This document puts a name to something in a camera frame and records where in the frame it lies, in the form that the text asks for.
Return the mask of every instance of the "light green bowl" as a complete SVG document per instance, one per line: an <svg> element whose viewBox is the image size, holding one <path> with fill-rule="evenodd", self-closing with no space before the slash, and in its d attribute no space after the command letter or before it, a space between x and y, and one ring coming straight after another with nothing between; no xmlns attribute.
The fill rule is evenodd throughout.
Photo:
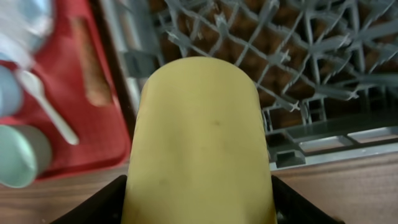
<svg viewBox="0 0 398 224"><path fill-rule="evenodd" d="M0 184L22 188L51 163L49 140L37 128L0 125Z"/></svg>

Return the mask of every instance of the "brown wooden stick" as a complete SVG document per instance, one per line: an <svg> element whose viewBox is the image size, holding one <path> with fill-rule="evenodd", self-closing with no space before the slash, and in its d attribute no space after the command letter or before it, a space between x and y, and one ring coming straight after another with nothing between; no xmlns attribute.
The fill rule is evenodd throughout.
<svg viewBox="0 0 398 224"><path fill-rule="evenodd" d="M74 17L71 25L83 70L86 98L94 106L109 105L112 103L111 90L91 41L87 22L83 17Z"/></svg>

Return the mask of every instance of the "brown tabletop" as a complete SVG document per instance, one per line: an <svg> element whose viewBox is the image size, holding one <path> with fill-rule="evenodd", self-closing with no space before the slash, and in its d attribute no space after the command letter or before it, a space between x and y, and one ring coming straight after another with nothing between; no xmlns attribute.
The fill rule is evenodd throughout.
<svg viewBox="0 0 398 224"><path fill-rule="evenodd" d="M127 167L35 183L25 189L0 186L1 223L49 223L126 174ZM397 170L398 154L390 154L274 174L347 224L388 224L398 218Z"/></svg>

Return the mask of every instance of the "spoon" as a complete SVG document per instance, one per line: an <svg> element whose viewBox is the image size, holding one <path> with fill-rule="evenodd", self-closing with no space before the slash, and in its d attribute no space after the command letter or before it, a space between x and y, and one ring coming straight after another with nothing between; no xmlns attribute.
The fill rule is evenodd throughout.
<svg viewBox="0 0 398 224"><path fill-rule="evenodd" d="M37 100L39 105L47 113L66 142L71 145L79 144L77 135L46 99L44 86L40 78L27 70L18 70L17 78L25 90Z"/></svg>

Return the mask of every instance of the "yellow container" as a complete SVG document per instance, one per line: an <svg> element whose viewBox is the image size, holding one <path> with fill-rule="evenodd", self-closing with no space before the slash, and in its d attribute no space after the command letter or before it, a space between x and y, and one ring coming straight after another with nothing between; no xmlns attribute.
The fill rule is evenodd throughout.
<svg viewBox="0 0 398 224"><path fill-rule="evenodd" d="M191 57L149 78L122 223L276 223L259 98L242 70Z"/></svg>

